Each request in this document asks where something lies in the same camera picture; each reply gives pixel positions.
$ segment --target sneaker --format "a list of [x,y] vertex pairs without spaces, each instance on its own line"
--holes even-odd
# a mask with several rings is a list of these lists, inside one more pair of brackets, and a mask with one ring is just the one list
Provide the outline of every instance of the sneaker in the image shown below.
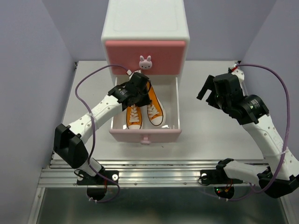
[[162,126],[165,123],[165,110],[160,100],[157,98],[154,88],[150,88],[150,83],[147,83],[149,89],[149,98],[152,103],[147,105],[149,121],[154,126]]
[[127,108],[127,127],[128,129],[142,128],[142,115],[140,107],[133,105]]

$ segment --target shoelace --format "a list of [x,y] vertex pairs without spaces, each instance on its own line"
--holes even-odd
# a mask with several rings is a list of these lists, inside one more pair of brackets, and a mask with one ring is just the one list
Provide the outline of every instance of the shoelace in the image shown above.
[[149,118],[152,118],[152,117],[154,117],[157,114],[159,114],[159,111],[157,110],[157,108],[155,107],[155,105],[153,105],[153,104],[148,105],[148,115],[149,115]]
[[131,106],[131,115],[130,115],[129,122],[130,123],[139,122],[139,117],[138,117],[138,113],[137,113],[137,107],[135,105]]

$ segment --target white table surface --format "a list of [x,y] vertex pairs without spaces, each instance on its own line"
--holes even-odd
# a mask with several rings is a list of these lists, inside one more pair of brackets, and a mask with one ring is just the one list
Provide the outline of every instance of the white table surface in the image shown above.
[[[187,61],[179,86],[179,108],[182,133],[174,143],[117,142],[108,132],[111,121],[96,133],[96,160],[237,160],[263,159],[255,142],[236,120],[205,101],[196,99],[208,75],[227,72],[232,61]],[[63,124],[77,120],[87,112],[77,100],[74,91],[77,83],[91,72],[107,65],[106,61],[80,61],[67,103]],[[113,87],[109,70],[101,71],[87,79],[78,94],[90,107],[96,106]],[[90,151],[92,138],[86,144]],[[57,154],[55,160],[61,159]]]

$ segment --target cable tie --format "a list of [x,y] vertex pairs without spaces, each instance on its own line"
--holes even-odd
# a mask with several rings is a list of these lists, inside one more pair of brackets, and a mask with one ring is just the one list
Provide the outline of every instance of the cable tie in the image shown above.
[[95,116],[94,116],[92,113],[88,113],[87,115],[88,115],[89,117],[93,117],[93,119],[96,120]]
[[276,157],[276,156],[279,156],[279,155],[282,155],[282,154],[285,154],[286,153],[286,150],[284,152],[280,152],[278,154],[274,154],[274,155],[264,155],[264,157]]

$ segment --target bunny drawer knob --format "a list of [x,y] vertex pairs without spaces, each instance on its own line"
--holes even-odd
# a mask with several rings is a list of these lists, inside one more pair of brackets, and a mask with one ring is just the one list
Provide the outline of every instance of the bunny drawer knob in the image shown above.
[[148,56],[146,60],[142,55],[140,55],[140,62],[139,62],[139,67],[143,70],[148,70],[153,66],[153,63],[151,62],[151,57]]

